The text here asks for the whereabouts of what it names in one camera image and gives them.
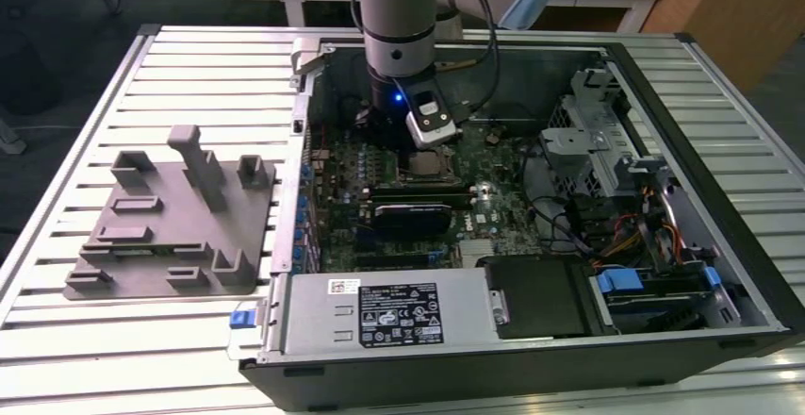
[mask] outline white label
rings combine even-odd
[[[438,104],[436,102],[429,102],[428,104],[418,106],[418,111],[421,111],[425,116],[433,115],[438,112]]]
[[[329,295],[357,294],[357,289],[360,287],[361,280],[358,278],[349,280],[327,280],[327,293]]]

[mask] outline warning label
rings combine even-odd
[[[444,342],[436,283],[362,286],[358,294],[364,347]]]

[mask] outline blue latch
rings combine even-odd
[[[307,181],[313,179],[313,170],[311,169],[311,166],[307,163],[301,166],[301,179]]]
[[[634,269],[608,269],[597,277],[601,292],[640,291],[642,282]]]
[[[712,289],[721,285],[721,277],[714,267],[708,266],[704,268],[704,276],[706,276],[706,282]]]
[[[232,330],[255,327],[257,327],[256,309],[244,309],[232,312],[232,314],[229,315],[229,328],[232,328]]]

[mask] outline slotted aluminum table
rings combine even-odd
[[[265,284],[248,296],[68,301],[61,289],[111,192],[108,166],[120,150],[179,161],[164,145],[169,127],[196,124],[219,160],[260,154],[283,178],[297,102],[289,54],[301,36],[358,37],[351,29],[164,26],[135,40],[0,269],[0,414],[281,413],[227,354],[229,313],[268,293],[271,257],[261,263]],[[484,40],[485,34],[465,37]],[[698,46],[670,35],[501,32],[501,38],[624,43],[802,297],[804,167]],[[640,123],[637,131],[656,148]],[[275,189],[280,200],[281,183]],[[272,210],[265,251],[284,208],[280,202]],[[256,332],[245,348],[257,347]],[[354,412],[798,413],[804,365],[805,352],[794,347],[729,362],[676,385]]]

